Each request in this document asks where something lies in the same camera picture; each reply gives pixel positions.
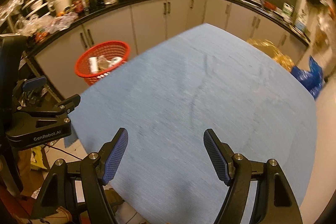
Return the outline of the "clear plastic bags pile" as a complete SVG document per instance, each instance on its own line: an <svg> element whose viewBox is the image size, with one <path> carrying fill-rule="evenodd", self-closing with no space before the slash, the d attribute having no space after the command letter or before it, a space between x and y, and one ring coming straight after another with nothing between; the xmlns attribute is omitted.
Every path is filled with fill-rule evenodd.
<svg viewBox="0 0 336 224"><path fill-rule="evenodd" d="M24 36L33 36L38 31L54 34L57 31L69 28L78 17L79 15L75 12L69 12L68 14L58 17L51 15L38 17L34 14L30 19L17 21L15 27L17 28L17 33Z"/></svg>

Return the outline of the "yellow plastic bag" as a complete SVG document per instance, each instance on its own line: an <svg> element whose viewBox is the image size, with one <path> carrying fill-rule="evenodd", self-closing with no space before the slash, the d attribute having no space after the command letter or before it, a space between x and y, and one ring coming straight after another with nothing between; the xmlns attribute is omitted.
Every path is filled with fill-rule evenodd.
<svg viewBox="0 0 336 224"><path fill-rule="evenodd" d="M247 43L265 53L288 72L291 72L293 69L293 60L288 55L283 54L271 41L249 38Z"/></svg>

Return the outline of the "blue table cloth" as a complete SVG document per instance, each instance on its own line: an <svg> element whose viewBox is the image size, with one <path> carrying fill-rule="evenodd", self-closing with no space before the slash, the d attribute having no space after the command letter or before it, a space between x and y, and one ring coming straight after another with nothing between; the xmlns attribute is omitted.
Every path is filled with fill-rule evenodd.
<svg viewBox="0 0 336 224"><path fill-rule="evenodd" d="M111 184L150 223L214 222L227 187L204 147L206 129L250 160L276 159L298 203L314 163L312 95L263 52L209 24L89 87L70 119L87 152L127 129Z"/></svg>

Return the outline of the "white detergent jug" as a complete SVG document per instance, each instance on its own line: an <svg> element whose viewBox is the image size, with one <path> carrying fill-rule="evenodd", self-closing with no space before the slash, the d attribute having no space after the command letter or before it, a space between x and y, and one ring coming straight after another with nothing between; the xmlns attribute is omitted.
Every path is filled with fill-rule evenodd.
<svg viewBox="0 0 336 224"><path fill-rule="evenodd" d="M293 15L294 7L286 2L284 2L282 7L282 16L291 18Z"/></svg>

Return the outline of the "red plastic mesh basket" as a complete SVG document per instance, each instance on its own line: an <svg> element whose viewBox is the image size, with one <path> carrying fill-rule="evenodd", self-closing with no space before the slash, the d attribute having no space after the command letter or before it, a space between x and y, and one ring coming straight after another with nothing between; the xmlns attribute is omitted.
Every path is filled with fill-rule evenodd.
<svg viewBox="0 0 336 224"><path fill-rule="evenodd" d="M127 43L103 42L91 47L79 57L75 64L75 73L91 86L126 63L129 55L130 46Z"/></svg>

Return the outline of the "small white bottle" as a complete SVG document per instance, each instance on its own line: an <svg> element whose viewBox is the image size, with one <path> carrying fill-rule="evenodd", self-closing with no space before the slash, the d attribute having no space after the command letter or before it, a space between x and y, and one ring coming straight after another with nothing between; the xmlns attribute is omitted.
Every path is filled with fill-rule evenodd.
<svg viewBox="0 0 336 224"><path fill-rule="evenodd" d="M97 57L90 57L88 61L89 61L89 68L90 68L91 74L98 73L99 68L98 68L98 63L97 63Z"/></svg>

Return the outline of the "blue plastic bag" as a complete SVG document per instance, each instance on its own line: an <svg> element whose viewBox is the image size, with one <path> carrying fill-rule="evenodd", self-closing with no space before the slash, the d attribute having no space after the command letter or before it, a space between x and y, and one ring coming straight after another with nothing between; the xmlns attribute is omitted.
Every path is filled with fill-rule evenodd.
<svg viewBox="0 0 336 224"><path fill-rule="evenodd" d="M309 71L294 66L291 75L297 79L316 100L323 86L323 71L317 61L309 56Z"/></svg>

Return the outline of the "white green wrapper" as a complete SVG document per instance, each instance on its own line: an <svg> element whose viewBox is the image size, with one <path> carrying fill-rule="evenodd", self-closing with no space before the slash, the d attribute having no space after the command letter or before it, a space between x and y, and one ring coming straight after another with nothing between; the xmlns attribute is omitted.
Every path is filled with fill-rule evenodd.
<svg viewBox="0 0 336 224"><path fill-rule="evenodd" d="M111 59L111 61L109 62L108 68L114 67L114 66L116 66L116 65L118 65L122 62L123 62L123 58L119 57L119 56L116 56L116 57Z"/></svg>

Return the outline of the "white plastic wrapper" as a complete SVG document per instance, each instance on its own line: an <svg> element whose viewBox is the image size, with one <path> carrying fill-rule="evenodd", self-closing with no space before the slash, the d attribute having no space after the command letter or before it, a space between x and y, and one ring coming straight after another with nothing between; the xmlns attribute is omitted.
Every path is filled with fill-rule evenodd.
<svg viewBox="0 0 336 224"><path fill-rule="evenodd" d="M100 71L105 71L109 66L110 60L107 60L104 55L101 55L97 58L98 68Z"/></svg>

